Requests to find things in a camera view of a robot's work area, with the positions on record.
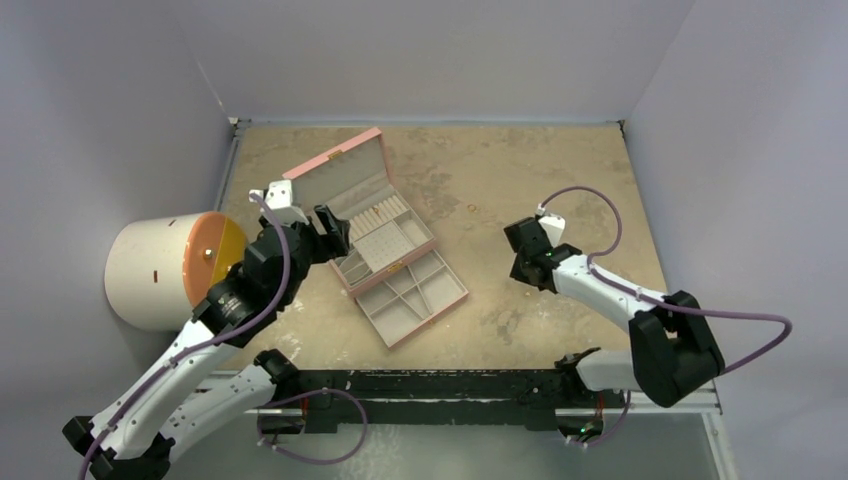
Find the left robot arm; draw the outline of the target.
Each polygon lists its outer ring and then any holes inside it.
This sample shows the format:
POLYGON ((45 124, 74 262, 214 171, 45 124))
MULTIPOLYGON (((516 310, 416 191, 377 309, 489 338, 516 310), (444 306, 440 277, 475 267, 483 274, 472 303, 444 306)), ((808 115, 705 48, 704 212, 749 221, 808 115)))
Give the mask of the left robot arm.
POLYGON ((76 416, 63 427, 83 457, 78 478, 161 479, 199 440, 244 411, 295 402, 298 370, 277 350, 261 353, 228 385, 192 394, 293 302, 312 266, 350 252, 350 223, 328 206, 289 222, 284 212, 262 207, 256 239, 128 391, 100 413, 76 416))

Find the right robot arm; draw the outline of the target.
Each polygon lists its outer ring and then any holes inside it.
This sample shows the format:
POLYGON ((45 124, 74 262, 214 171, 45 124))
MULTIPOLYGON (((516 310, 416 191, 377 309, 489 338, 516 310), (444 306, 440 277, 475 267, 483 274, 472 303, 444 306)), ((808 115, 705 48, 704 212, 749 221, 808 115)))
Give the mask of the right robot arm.
POLYGON ((506 226, 515 255, 511 278, 574 299, 629 337, 625 351, 592 348, 558 363, 569 404, 584 407, 600 391, 629 390, 671 407, 725 372, 724 356, 693 295, 644 291, 595 267, 578 248, 553 245, 563 230, 564 221, 556 216, 525 217, 506 226))

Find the pink jewelry box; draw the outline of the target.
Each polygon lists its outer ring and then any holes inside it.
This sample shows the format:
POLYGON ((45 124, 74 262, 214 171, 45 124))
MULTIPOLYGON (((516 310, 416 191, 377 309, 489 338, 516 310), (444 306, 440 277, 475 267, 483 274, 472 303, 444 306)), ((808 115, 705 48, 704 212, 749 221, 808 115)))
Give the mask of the pink jewelry box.
POLYGON ((351 250, 330 262, 357 297, 435 249, 430 229, 392 179, 383 132, 371 128, 283 174, 307 212, 328 205, 350 222, 351 250))

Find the white cylinder orange lid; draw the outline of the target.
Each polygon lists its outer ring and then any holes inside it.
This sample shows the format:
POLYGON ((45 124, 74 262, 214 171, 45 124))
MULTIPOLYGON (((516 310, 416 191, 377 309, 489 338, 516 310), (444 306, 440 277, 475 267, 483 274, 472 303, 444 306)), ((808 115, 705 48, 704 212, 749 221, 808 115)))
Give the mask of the white cylinder orange lid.
POLYGON ((128 224, 109 251, 104 288, 112 310, 148 332, 177 332, 207 290, 243 258, 244 230, 209 211, 128 224))

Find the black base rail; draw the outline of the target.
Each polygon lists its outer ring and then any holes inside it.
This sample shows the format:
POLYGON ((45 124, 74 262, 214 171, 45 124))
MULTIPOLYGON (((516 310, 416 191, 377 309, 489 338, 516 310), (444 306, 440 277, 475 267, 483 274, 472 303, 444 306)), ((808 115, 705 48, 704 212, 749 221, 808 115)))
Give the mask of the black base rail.
POLYGON ((260 352, 255 366, 269 373, 274 400, 290 399, 309 434, 337 432, 341 425, 522 426, 529 431, 577 433, 565 413, 576 409, 603 423, 602 407, 618 408, 624 395, 580 392, 551 369, 507 370, 302 370, 277 350, 260 352))

